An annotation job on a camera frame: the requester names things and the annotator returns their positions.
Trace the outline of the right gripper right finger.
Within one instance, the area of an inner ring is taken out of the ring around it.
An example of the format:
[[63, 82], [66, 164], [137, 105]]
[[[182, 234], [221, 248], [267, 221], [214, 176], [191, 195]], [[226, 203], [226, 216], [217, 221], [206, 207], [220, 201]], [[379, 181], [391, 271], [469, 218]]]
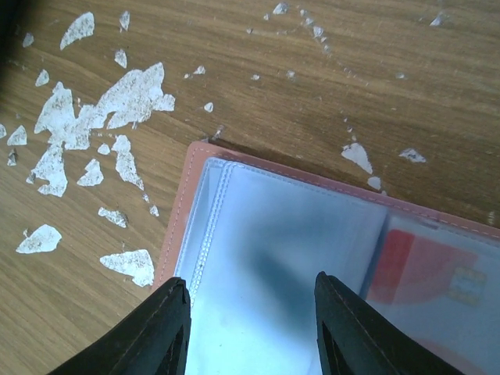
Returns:
[[460, 374], [403, 334], [334, 276], [316, 277], [317, 344], [323, 374]]

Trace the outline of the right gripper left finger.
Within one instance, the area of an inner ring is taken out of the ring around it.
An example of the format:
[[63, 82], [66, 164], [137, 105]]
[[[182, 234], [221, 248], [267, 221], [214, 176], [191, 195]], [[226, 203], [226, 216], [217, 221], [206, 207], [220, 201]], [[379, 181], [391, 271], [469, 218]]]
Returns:
[[191, 330], [186, 282], [172, 277], [52, 374], [183, 374]]

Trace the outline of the red credit card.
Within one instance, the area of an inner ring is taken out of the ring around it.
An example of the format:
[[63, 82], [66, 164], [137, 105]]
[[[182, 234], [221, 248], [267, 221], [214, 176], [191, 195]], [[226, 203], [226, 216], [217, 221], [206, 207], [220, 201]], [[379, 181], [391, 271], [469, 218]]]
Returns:
[[414, 305], [448, 296], [477, 305], [488, 280], [473, 268], [478, 260], [472, 252], [390, 230], [367, 299], [385, 305]]

